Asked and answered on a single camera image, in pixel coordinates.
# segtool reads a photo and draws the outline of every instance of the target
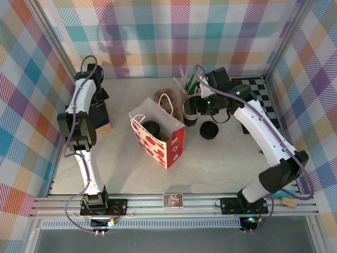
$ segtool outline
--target paper bag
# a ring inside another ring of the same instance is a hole
[[[136,109],[129,112],[131,125],[138,143],[164,168],[168,169],[184,148],[185,125],[161,108],[152,99],[147,98]],[[160,126],[160,135],[167,141],[152,136],[142,123],[154,121]]]

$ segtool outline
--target white table surface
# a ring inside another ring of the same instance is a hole
[[[199,117],[192,128],[186,127],[184,151],[174,164],[164,169],[136,142],[128,112],[164,87],[174,89],[172,79],[104,80],[110,98],[113,129],[97,135],[92,148],[108,193],[227,193],[237,192],[257,179],[268,168],[259,146],[249,134],[243,134],[235,117],[219,124],[213,140],[199,134],[209,116]],[[216,119],[226,119],[223,110]],[[74,157],[61,158],[52,193],[78,193],[84,183]]]

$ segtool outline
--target plaid wall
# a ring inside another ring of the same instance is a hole
[[[0,7],[0,252],[18,252],[60,146],[73,82],[24,0]]]
[[[315,200],[337,250],[337,1],[316,0],[270,89],[286,137],[309,152]]]
[[[196,63],[266,72],[302,0],[39,0],[75,67],[107,77],[180,76]]]

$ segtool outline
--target black lid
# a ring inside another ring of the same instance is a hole
[[[158,125],[157,122],[154,121],[146,121],[143,124],[143,127],[150,133],[152,134],[154,137],[156,137],[159,132],[160,132],[160,127]]]
[[[200,127],[200,134],[203,138],[212,140],[216,137],[219,132],[219,128],[212,121],[205,121]]]

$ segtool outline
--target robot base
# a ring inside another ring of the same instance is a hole
[[[223,215],[259,215],[268,213],[267,202],[263,198],[244,208],[244,210],[240,206],[238,198],[221,198],[220,207]]]
[[[86,206],[81,206],[80,216],[124,216],[127,210],[127,199],[108,199],[107,206],[109,208],[97,209],[88,209]]]

